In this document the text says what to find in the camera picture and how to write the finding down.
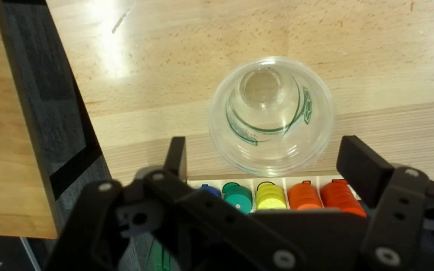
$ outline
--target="stack of discs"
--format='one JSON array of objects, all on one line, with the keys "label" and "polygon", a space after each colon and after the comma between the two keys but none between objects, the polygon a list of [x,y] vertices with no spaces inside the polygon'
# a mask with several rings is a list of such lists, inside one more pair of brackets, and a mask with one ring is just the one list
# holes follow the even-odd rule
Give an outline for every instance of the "stack of discs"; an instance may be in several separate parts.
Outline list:
[{"label": "stack of discs", "polygon": [[317,194],[317,188],[310,183],[293,186],[287,193],[289,206],[294,210],[321,209],[322,204]]},{"label": "stack of discs", "polygon": [[215,187],[211,187],[208,184],[203,184],[202,187],[199,187],[197,190],[207,190],[209,192],[211,192],[212,194],[216,195],[217,197],[221,197],[220,195],[220,191],[215,188]]},{"label": "stack of discs", "polygon": [[224,200],[244,214],[252,210],[252,192],[237,183],[226,183],[222,188]]},{"label": "stack of discs", "polygon": [[258,210],[287,209],[284,190],[271,182],[260,183],[255,192],[255,206]]},{"label": "stack of discs", "polygon": [[366,217],[363,207],[344,182],[332,182],[325,185],[321,188],[321,198],[325,207],[339,208],[344,212]]}]

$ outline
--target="clear plastic cup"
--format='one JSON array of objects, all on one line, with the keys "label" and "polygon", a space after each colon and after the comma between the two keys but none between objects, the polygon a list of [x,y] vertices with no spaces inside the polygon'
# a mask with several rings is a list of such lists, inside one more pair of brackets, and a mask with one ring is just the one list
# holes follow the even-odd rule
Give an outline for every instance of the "clear plastic cup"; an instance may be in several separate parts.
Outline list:
[{"label": "clear plastic cup", "polygon": [[275,177],[302,170],[326,148],[334,123],[329,89],[311,69],[285,57],[231,72],[209,106],[215,147],[233,166]]}]

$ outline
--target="white organizer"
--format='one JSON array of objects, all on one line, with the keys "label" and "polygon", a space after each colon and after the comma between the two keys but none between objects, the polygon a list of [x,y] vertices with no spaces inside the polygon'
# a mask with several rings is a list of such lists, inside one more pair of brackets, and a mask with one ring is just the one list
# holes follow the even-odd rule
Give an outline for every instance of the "white organizer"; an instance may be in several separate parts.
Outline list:
[{"label": "white organizer", "polygon": [[[320,190],[321,187],[324,187],[332,180],[342,180],[343,177],[341,175],[325,175],[325,176],[308,176],[308,177],[274,177],[274,178],[248,178],[248,179],[225,179],[225,180],[188,180],[186,183],[194,188],[200,188],[202,185],[206,184],[211,187],[215,187],[220,192],[222,192],[222,187],[224,184],[229,182],[238,183],[243,187],[247,187],[252,192],[252,212],[255,211],[255,191],[257,190],[257,186],[262,182],[272,182],[275,185],[281,187],[284,190],[284,194],[286,195],[286,204],[289,209],[289,199],[287,197],[287,193],[289,189],[296,184],[303,183],[305,181],[310,181],[310,184],[317,187],[319,197],[321,197]],[[356,192],[351,188],[353,195],[356,199],[359,199]]]}]

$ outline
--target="wooden table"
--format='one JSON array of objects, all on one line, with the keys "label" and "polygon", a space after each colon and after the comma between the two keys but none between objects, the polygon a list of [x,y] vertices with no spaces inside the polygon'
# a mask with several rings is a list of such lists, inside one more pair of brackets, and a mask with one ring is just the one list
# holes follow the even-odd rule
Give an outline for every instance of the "wooden table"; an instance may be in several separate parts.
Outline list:
[{"label": "wooden table", "polygon": [[356,134],[434,180],[434,0],[50,0],[112,176],[162,164],[186,136],[188,174],[239,174],[217,153],[207,105],[242,63],[283,55],[331,90],[336,123],[309,171],[335,170]]},{"label": "wooden table", "polygon": [[51,204],[0,36],[0,235],[55,238]]}]

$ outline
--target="wood grain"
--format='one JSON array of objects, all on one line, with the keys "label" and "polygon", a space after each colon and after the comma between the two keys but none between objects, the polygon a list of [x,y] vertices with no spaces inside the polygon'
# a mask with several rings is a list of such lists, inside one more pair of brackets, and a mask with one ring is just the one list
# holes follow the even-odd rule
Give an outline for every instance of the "wood grain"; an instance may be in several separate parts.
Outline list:
[{"label": "wood grain", "polygon": [[113,177],[188,139],[189,175],[241,172],[212,146],[207,105],[238,65],[294,58],[331,90],[336,124],[306,171],[335,170],[356,134],[434,179],[434,0],[50,0]]},{"label": "wood grain", "polygon": [[0,235],[57,236],[1,36]]}]

